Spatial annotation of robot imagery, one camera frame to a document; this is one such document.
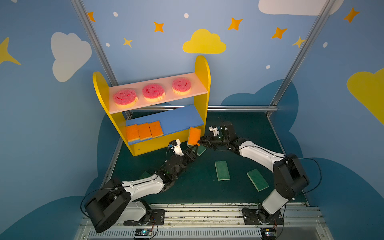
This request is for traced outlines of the orange sponge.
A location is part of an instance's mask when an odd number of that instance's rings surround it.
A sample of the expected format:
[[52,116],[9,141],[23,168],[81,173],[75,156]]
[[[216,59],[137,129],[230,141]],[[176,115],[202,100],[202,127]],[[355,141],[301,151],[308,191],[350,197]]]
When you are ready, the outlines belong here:
[[149,123],[152,138],[158,138],[164,135],[159,121]]
[[190,127],[189,137],[187,141],[188,146],[200,146],[198,141],[201,139],[201,129]]
[[129,143],[140,140],[138,125],[127,126],[126,134]]
[[152,133],[150,130],[149,123],[144,123],[138,125],[139,138],[141,141],[148,140],[152,138]]

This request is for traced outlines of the pink smiley sponge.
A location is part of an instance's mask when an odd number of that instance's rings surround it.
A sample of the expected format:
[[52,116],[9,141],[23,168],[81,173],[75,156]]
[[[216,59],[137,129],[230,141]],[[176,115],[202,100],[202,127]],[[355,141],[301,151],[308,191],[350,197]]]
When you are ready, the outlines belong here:
[[139,98],[133,89],[122,89],[113,95],[115,105],[121,109],[133,107]]
[[172,82],[172,90],[177,95],[187,95],[192,89],[192,83],[186,78],[177,78]]
[[148,102],[158,102],[162,100],[166,93],[164,88],[159,84],[149,84],[142,89],[143,97]]

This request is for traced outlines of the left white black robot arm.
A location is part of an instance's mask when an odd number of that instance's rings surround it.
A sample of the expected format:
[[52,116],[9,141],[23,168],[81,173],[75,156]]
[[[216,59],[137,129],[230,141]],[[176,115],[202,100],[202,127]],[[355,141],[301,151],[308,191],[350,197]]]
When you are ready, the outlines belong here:
[[112,227],[129,203],[169,190],[188,164],[197,159],[198,149],[199,146],[194,145],[181,154],[172,155],[164,168],[148,178],[136,181],[112,178],[100,189],[93,191],[94,195],[85,204],[81,203],[81,208],[85,208],[84,214],[90,218],[96,232],[102,233]]

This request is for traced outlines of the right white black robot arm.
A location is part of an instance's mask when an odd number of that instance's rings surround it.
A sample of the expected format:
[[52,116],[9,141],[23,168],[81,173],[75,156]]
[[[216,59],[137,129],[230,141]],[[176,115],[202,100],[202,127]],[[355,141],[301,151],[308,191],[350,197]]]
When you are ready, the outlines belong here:
[[214,150],[224,147],[228,151],[253,160],[273,173],[274,190],[259,207],[261,215],[265,217],[274,215],[309,185],[310,180],[296,155],[279,154],[240,138],[230,122],[209,129],[210,134],[198,140],[200,145]]

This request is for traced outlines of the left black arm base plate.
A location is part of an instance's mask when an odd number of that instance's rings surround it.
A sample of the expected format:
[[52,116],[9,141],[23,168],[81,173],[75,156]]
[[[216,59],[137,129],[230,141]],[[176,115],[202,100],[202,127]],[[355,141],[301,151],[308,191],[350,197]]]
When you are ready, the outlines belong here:
[[165,210],[150,210],[144,214],[144,216],[138,220],[124,221],[124,226],[147,226],[155,223],[158,226],[162,226],[165,220]]

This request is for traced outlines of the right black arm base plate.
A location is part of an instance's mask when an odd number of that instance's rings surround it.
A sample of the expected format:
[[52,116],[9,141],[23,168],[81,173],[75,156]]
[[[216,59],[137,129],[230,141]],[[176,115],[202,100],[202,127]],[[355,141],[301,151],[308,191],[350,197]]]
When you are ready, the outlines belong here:
[[242,214],[245,225],[282,225],[284,223],[281,211],[271,215],[262,209],[243,208]]

